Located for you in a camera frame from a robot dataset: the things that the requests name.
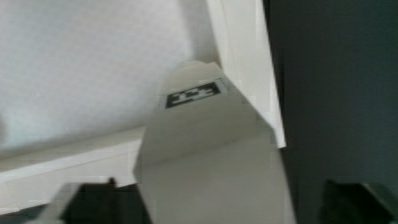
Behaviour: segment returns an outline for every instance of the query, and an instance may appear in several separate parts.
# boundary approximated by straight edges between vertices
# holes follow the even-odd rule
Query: white surface
[[[222,70],[286,146],[261,0],[208,0]]]
[[[240,16],[229,17],[232,13],[225,13],[220,4],[236,13],[241,10],[245,15],[257,15],[256,18],[261,18],[261,5],[252,0],[209,1],[222,66],[247,93],[232,70],[232,66],[241,67],[247,61],[229,61],[234,58],[231,51],[238,50],[234,44],[243,47],[245,38],[238,42],[231,41],[236,33],[229,33],[227,29],[241,29],[248,24],[245,32],[263,35],[264,27],[261,20],[256,20],[256,28],[250,26],[250,16],[241,17],[247,24],[232,21]],[[248,7],[231,8],[231,4],[245,4]],[[252,51],[252,55],[270,60],[266,36],[261,35],[256,36],[256,43],[264,47],[257,52],[256,46],[248,44],[245,54],[250,56]],[[106,181],[108,176],[119,175],[120,184],[135,182],[129,175],[138,147],[135,138],[131,144],[126,141],[126,144],[110,144],[106,147],[92,143],[99,139],[62,147],[49,146],[145,123],[161,93],[158,82],[190,58],[204,61],[216,58],[204,1],[0,1],[0,157],[17,152],[33,153],[0,162],[0,213],[46,203],[69,181]],[[270,62],[256,60],[250,64],[254,67],[263,65],[270,71]],[[273,79],[272,73],[259,74],[256,71],[259,79],[250,75],[241,76],[241,82],[259,81],[261,84],[261,74]],[[257,103],[268,103],[266,96],[257,94],[256,102],[250,100],[259,109]],[[275,98],[272,100],[270,108],[277,112]],[[268,109],[263,108],[259,113],[266,117]]]
[[[0,163],[0,214],[49,203],[64,184],[135,183],[144,128],[12,157]]]
[[[186,65],[167,80],[165,93],[220,77],[215,64]],[[231,85],[225,94],[158,111],[136,164],[154,224],[295,223],[273,131]]]
[[[0,158],[142,126],[193,58],[216,60],[204,0],[1,0]]]

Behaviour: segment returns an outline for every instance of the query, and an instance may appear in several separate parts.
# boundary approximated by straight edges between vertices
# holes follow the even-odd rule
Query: small sticker
[[[176,107],[225,92],[220,80],[167,95],[165,108]]]

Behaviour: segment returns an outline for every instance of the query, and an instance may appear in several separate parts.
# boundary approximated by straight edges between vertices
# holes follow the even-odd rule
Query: white panel
[[[261,0],[208,0],[222,70],[286,146]]]
[[[193,58],[216,59],[204,0],[1,0],[0,158],[142,126]]]

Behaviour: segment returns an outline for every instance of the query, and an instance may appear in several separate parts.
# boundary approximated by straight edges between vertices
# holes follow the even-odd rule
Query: dark background
[[[296,218],[316,224],[327,178],[398,195],[398,1],[264,6]]]

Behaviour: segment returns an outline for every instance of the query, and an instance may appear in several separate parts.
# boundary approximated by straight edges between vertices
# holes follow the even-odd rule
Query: black object
[[[65,224],[151,224],[136,185],[83,184],[67,204],[60,220]]]
[[[319,224],[391,224],[398,202],[380,185],[327,181]]]

